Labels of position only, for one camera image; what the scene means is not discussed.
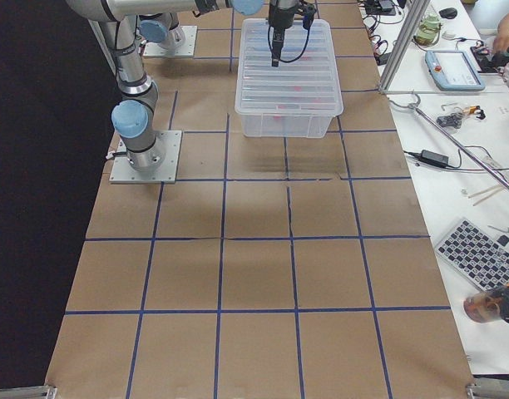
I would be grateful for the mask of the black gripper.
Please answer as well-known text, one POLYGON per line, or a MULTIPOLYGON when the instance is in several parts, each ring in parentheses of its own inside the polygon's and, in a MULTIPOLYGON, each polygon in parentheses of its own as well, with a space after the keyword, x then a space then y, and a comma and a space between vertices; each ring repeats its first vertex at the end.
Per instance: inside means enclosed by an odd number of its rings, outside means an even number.
POLYGON ((270 0, 269 25, 273 28, 270 39, 271 65, 278 67, 284 45, 284 30, 293 25, 294 15, 299 8, 298 0, 270 0))

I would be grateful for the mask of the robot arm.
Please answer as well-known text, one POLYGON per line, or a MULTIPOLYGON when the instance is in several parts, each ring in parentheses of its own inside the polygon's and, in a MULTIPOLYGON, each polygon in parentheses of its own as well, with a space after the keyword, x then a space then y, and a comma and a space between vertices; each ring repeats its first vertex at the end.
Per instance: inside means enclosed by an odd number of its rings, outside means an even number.
POLYGON ((148 41, 167 51, 174 51, 185 42, 185 34, 176 12, 140 15, 140 33, 148 41))
POLYGON ((165 45, 171 33, 180 31, 177 14, 193 12, 199 17, 233 8, 245 16, 256 14, 263 1, 69 1, 68 6, 90 22, 96 22, 111 56, 116 83, 123 101, 111 120, 126 147, 127 163, 133 170, 151 172, 164 162, 166 148, 152 127, 158 101, 158 87, 146 73, 136 29, 155 24, 157 32, 146 35, 149 42, 165 45))

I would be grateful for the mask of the person's hand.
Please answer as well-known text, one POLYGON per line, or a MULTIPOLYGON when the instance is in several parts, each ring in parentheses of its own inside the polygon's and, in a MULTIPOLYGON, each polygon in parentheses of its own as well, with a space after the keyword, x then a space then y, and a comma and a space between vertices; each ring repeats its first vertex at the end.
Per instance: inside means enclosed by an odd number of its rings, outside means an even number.
POLYGON ((506 31, 500 31, 497 33, 497 35, 494 38, 493 41, 493 51, 495 53, 498 52, 507 52, 507 49, 509 48, 509 30, 506 31))

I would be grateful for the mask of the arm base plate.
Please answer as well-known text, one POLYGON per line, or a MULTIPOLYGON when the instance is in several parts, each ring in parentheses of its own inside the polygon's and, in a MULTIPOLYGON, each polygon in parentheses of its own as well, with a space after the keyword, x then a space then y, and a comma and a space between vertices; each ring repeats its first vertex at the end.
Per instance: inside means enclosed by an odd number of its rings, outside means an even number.
POLYGON ((112 158, 112 184, 174 184, 176 182, 182 131, 155 131, 155 144, 146 152, 129 151, 119 139, 112 158))
POLYGON ((197 26, 177 26, 168 30, 164 25, 146 21, 141 26, 146 44, 143 57, 180 58, 195 55, 197 26))

